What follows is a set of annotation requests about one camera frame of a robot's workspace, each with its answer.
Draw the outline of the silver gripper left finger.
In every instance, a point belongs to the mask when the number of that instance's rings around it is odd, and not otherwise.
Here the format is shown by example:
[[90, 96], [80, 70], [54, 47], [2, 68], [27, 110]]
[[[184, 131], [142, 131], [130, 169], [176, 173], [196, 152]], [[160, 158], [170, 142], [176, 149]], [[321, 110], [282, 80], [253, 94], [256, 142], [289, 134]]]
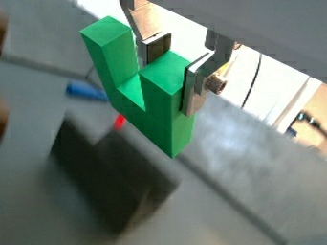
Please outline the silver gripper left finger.
[[118, 0], [133, 29], [137, 55], [146, 65], [170, 47], [170, 33], [164, 30], [157, 6], [149, 0]]

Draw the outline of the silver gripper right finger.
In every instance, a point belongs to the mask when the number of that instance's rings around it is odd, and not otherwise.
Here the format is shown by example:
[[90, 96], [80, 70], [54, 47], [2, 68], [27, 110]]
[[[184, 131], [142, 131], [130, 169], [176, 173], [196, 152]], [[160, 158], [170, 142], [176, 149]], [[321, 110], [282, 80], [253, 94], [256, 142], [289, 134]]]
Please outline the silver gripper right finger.
[[229, 61], [234, 41], [206, 30], [204, 47], [208, 52], [196, 59], [184, 71], [180, 110], [192, 116], [205, 102], [208, 92], [218, 94], [225, 86], [225, 79], [217, 74], [218, 69]]

